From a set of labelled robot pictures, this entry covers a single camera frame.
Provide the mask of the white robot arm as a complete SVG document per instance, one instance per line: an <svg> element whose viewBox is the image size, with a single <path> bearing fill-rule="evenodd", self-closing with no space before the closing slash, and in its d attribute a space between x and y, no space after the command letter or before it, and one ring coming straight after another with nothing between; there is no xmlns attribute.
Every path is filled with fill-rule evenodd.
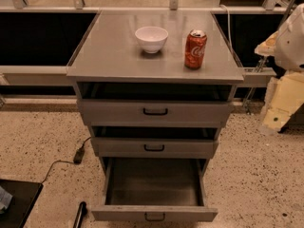
<svg viewBox="0 0 304 228"><path fill-rule="evenodd" d="M304 104L304 4L255 48L255 54L273 56L275 64L286 70L267 85L260 131L270 135L279 132Z"/></svg>

